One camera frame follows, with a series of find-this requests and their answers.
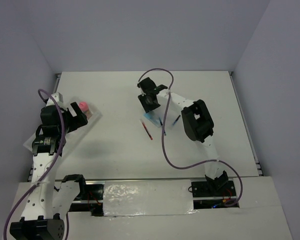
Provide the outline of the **pink cap glue stick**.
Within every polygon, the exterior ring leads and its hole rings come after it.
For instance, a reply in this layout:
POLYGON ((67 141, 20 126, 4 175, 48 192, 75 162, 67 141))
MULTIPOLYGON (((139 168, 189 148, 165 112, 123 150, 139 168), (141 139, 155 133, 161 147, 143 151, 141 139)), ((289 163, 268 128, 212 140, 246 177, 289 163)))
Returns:
POLYGON ((93 113, 91 112, 90 108, 89 108, 89 105, 85 102, 85 101, 81 101, 79 104, 78 104, 80 110, 85 114, 87 120, 89 120, 93 113))

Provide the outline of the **blue cap highlighter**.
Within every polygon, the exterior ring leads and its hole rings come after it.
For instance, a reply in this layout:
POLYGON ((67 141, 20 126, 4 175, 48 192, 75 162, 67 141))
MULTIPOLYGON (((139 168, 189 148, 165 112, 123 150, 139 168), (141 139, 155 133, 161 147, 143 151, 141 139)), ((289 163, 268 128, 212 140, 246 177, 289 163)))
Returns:
POLYGON ((156 113, 148 112, 148 113, 144 113, 143 116, 157 128, 160 128, 162 126, 160 117, 156 113))

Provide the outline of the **red gel pen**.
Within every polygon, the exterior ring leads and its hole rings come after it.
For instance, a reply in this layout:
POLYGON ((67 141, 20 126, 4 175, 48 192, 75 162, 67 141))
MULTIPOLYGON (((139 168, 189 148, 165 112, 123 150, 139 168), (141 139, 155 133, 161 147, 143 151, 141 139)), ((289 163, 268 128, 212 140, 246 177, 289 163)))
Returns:
POLYGON ((147 135, 148 135, 148 137, 149 137, 149 139, 150 139, 150 140, 153 140, 153 137, 152 137, 152 135, 150 134, 148 128, 146 127, 144 121, 143 121, 141 118, 139 119, 139 121, 140 121, 140 123, 142 124, 142 126, 143 126, 145 132, 147 133, 147 135))

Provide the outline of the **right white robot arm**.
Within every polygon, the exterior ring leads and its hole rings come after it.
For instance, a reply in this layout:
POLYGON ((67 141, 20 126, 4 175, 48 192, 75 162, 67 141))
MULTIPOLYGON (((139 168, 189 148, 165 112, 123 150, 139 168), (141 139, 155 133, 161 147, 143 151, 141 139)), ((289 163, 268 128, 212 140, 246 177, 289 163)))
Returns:
POLYGON ((158 97, 167 100, 163 119, 161 120, 161 129, 163 132, 166 130, 165 123, 167 121, 169 107, 171 104, 174 104, 180 112, 185 135, 191 141, 199 143, 201 146, 207 148, 207 160, 189 166, 176 166, 168 158, 165 148, 165 134, 162 133, 161 148, 167 163, 177 170, 188 170, 199 165, 207 164, 208 167, 205 169, 204 175, 207 192, 213 196, 220 195, 224 191, 226 184, 229 182, 229 177, 226 171, 223 171, 220 176, 217 176, 219 160, 213 140, 215 124, 206 103, 201 99, 190 100, 174 93, 171 91, 171 86, 165 86, 163 84, 156 85, 149 77, 139 79, 136 86, 140 89, 138 99, 147 114, 161 106, 158 97))

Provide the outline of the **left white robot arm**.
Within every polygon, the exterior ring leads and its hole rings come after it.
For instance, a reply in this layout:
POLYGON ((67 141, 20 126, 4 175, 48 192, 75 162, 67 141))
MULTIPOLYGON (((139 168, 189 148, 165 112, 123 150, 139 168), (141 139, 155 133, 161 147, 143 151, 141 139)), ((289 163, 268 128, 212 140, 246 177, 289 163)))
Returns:
POLYGON ((81 174, 66 175, 55 187, 57 169, 62 163, 66 134, 88 124, 76 102, 75 112, 54 104, 41 109, 41 125, 31 144, 33 173, 29 190, 18 200, 26 200, 19 221, 11 222, 5 234, 16 240, 66 240, 69 237, 68 211, 73 200, 87 196, 88 187, 81 174))

